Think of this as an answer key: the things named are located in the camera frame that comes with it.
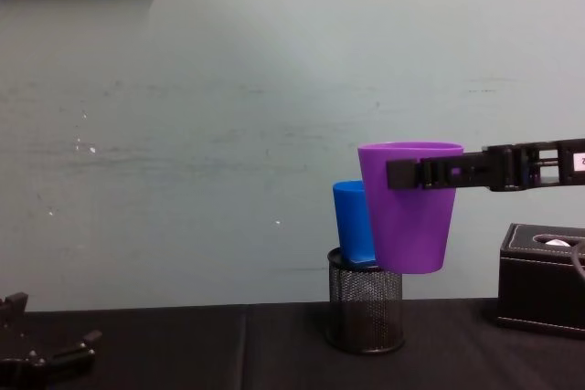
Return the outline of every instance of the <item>label sticker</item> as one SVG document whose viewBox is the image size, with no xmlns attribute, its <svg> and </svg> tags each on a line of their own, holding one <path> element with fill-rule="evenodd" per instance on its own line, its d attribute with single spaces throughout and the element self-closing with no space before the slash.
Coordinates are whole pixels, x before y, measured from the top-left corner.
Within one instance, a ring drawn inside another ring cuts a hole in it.
<svg viewBox="0 0 585 390">
<path fill-rule="evenodd" d="M 573 154 L 573 169 L 577 172 L 585 171 L 585 153 Z"/>
</svg>

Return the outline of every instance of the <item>black mesh pencil holder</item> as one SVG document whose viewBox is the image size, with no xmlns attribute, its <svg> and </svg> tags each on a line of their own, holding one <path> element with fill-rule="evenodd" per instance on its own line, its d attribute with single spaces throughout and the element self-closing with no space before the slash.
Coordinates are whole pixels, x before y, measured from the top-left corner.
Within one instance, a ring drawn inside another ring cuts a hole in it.
<svg viewBox="0 0 585 390">
<path fill-rule="evenodd" d="M 329 259 L 327 340 L 350 353 L 386 353 L 402 346 L 402 277 L 375 265 Z"/>
</svg>

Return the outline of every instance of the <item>tissue box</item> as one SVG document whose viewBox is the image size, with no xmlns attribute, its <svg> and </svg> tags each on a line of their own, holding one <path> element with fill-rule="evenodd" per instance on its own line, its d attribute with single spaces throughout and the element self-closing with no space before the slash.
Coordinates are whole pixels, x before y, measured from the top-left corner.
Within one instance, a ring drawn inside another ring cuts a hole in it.
<svg viewBox="0 0 585 390">
<path fill-rule="evenodd" d="M 585 282 L 570 260 L 585 229 L 512 224 L 500 250 L 499 324 L 585 338 Z M 585 264 L 585 254 L 580 257 Z"/>
</svg>

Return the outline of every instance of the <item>cup rim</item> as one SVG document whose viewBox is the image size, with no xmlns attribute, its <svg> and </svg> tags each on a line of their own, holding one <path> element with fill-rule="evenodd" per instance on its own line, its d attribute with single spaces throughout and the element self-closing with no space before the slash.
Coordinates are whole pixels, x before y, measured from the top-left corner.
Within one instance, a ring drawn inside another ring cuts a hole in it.
<svg viewBox="0 0 585 390">
<path fill-rule="evenodd" d="M 343 182 L 337 182 L 333 185 L 335 192 L 348 192 L 348 193 L 363 193 L 364 182 L 362 180 L 346 180 Z"/>
<path fill-rule="evenodd" d="M 460 151 L 463 147 L 453 142 L 382 142 L 360 145 L 358 150 Z"/>
</svg>

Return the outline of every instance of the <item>black table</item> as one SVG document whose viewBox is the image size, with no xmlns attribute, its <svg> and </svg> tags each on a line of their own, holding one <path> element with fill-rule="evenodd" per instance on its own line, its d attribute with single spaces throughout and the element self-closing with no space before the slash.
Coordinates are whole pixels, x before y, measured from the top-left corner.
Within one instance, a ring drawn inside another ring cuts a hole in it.
<svg viewBox="0 0 585 390">
<path fill-rule="evenodd" d="M 407 300 L 406 344 L 379 356 L 330 347 L 324 303 L 40 312 L 26 325 L 49 345 L 104 333 L 93 374 L 56 390 L 585 388 L 585 341 L 498 328 L 494 305 Z"/>
</svg>

